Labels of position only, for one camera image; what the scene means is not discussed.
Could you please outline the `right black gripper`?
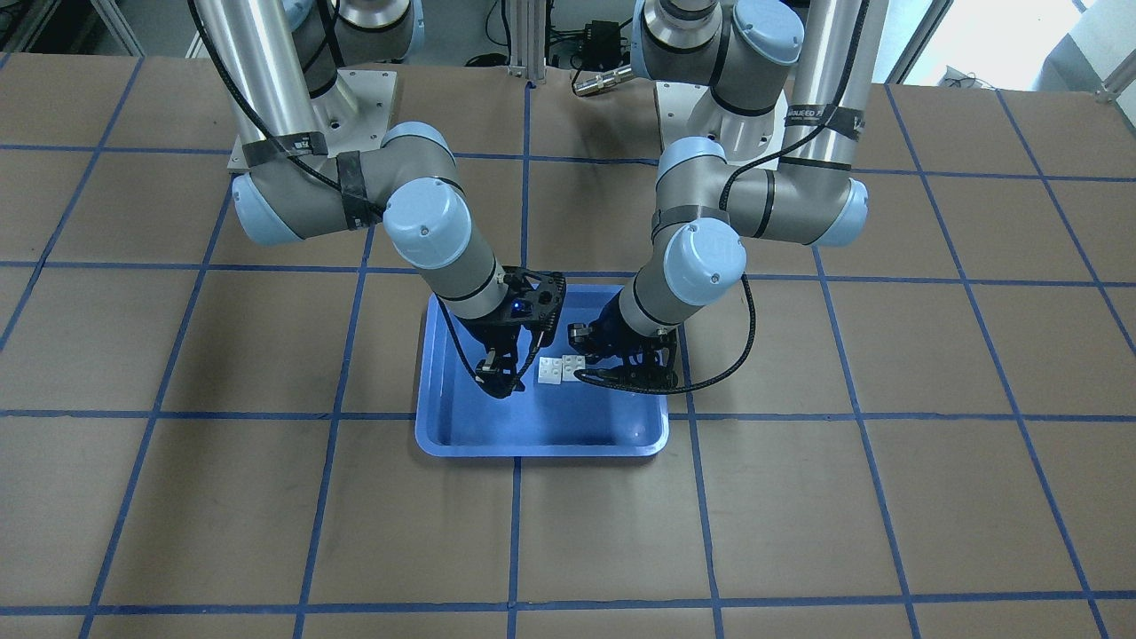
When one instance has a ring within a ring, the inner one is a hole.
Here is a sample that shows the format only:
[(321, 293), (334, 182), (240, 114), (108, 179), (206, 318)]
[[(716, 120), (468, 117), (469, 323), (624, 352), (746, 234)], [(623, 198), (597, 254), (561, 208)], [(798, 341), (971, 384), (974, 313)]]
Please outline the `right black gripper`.
[(562, 272), (506, 266), (492, 283), (504, 287), (490, 312), (460, 323), (485, 347), (485, 359), (471, 367), (471, 379), (492, 398), (507, 398), (543, 348), (556, 339), (567, 284)]

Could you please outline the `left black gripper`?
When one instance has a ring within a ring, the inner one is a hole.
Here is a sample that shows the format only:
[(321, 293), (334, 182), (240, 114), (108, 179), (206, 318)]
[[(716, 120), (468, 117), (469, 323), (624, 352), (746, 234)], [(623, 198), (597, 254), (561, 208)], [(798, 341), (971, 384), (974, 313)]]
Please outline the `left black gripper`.
[(575, 371), (585, 384), (624, 391), (673, 391), (677, 338), (669, 332), (645, 337), (624, 320), (615, 296), (598, 320), (568, 325), (568, 343), (588, 367)]

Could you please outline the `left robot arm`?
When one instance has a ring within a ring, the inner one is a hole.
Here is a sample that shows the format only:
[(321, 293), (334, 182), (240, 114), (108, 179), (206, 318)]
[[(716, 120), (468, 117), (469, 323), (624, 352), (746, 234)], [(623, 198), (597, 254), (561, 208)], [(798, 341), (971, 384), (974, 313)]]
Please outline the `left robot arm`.
[(602, 308), (573, 324), (580, 382), (645, 395), (679, 383), (676, 330), (741, 287), (749, 238), (844, 246), (864, 229), (852, 179), (885, 1), (640, 1), (632, 69), (705, 86), (710, 121), (666, 146), (655, 177), (652, 254)]

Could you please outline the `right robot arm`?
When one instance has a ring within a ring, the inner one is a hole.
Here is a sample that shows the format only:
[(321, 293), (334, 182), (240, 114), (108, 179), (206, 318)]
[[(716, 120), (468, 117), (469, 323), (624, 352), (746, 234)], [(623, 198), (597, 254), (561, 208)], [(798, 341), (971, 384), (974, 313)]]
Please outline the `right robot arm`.
[(304, 77), (299, 25), (279, 1), (191, 1), (187, 11), (229, 94), (247, 171), (232, 182), (239, 219), (259, 244), (304, 241), (381, 224), (429, 284), (446, 325), (485, 348), (471, 381), (494, 398), (524, 389), (563, 308), (560, 272), (501, 264), (471, 218), (457, 159), (438, 130), (401, 122), (366, 146), (360, 102), (341, 65), (318, 106)]

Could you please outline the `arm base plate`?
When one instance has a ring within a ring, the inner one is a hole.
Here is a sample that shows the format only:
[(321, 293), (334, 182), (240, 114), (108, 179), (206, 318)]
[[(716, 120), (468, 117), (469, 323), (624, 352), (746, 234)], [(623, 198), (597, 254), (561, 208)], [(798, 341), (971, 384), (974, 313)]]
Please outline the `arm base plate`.
[(234, 81), (292, 156), (320, 166), (323, 156), (381, 148), (392, 124), (396, 74), (341, 70), (328, 91), (312, 99), (300, 73), (258, 61), (243, 65)]
[(655, 105), (662, 148), (680, 138), (710, 138), (722, 146), (722, 157), (732, 169), (782, 149), (790, 90), (782, 86), (770, 113), (742, 116), (726, 113), (715, 103), (707, 86), (677, 82), (655, 83)]

